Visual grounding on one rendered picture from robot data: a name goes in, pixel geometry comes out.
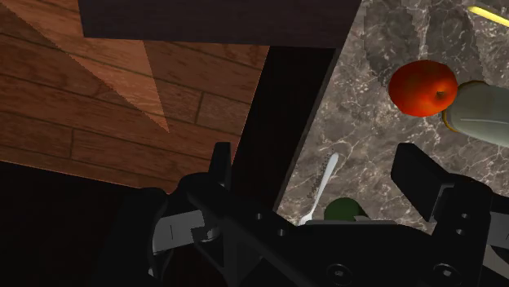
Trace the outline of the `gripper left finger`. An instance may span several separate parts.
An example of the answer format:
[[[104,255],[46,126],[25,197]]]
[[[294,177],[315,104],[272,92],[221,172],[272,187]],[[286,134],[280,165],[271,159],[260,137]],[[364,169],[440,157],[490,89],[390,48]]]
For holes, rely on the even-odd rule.
[[[308,287],[290,251],[294,226],[231,193],[231,169],[231,146],[219,142],[207,172],[179,181],[155,227],[154,254],[194,245],[228,287]]]

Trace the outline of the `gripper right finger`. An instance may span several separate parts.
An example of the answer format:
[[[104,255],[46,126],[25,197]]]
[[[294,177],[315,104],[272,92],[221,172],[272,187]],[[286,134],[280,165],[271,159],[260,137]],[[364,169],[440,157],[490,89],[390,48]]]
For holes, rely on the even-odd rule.
[[[490,187],[446,171],[413,143],[397,145],[391,179],[436,225],[415,287],[509,287],[509,279],[483,264],[495,198]]]

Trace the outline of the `white plastic fork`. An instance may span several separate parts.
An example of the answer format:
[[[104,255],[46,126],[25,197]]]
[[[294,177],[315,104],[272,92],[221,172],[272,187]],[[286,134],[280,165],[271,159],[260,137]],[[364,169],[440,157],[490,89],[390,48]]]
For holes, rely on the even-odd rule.
[[[323,175],[321,177],[321,181],[320,181],[320,185],[317,189],[317,192],[316,192],[316,196],[315,196],[315,199],[314,199],[314,202],[312,204],[312,208],[310,209],[310,211],[305,214],[300,220],[299,220],[299,226],[301,225],[304,225],[307,221],[311,220],[312,219],[312,215],[318,205],[318,202],[321,198],[321,195],[325,189],[325,186],[327,185],[327,183],[329,182],[330,180],[330,176],[332,175],[333,171],[334,171],[334,168],[336,167],[337,163],[338,163],[338,160],[339,160],[339,154],[337,152],[333,153],[328,162],[327,162],[327,165],[325,167],[325,170],[323,172]]]

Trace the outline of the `grey bottle with yellow rim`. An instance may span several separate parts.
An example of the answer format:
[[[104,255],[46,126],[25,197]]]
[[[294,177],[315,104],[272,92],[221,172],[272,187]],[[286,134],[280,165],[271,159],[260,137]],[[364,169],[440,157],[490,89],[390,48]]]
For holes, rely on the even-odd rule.
[[[452,131],[509,148],[509,88],[465,82],[441,116]]]

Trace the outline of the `dark green round object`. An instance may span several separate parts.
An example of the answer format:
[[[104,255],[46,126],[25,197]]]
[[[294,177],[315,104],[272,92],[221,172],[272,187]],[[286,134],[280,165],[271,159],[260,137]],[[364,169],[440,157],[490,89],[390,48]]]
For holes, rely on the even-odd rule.
[[[324,211],[324,220],[355,222],[357,216],[368,217],[362,207],[355,200],[348,197],[340,197],[331,201]]]

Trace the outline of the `red apple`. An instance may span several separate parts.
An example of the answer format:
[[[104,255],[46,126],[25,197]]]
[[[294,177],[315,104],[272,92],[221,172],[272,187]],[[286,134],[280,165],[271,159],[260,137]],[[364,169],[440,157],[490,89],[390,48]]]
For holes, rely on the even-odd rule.
[[[429,117],[447,109],[456,98],[458,82],[445,64],[417,60],[398,68],[388,94],[399,110],[414,117]]]

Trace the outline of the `yellow stick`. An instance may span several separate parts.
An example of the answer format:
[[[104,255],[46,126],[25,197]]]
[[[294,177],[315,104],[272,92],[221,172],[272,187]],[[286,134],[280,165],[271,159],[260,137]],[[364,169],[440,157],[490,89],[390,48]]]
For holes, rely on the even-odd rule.
[[[467,9],[483,18],[486,18],[487,20],[493,21],[494,23],[506,26],[509,28],[509,19],[505,16],[502,16],[500,13],[496,12],[495,10],[488,8],[488,7],[482,7],[479,5],[473,5],[468,6]]]

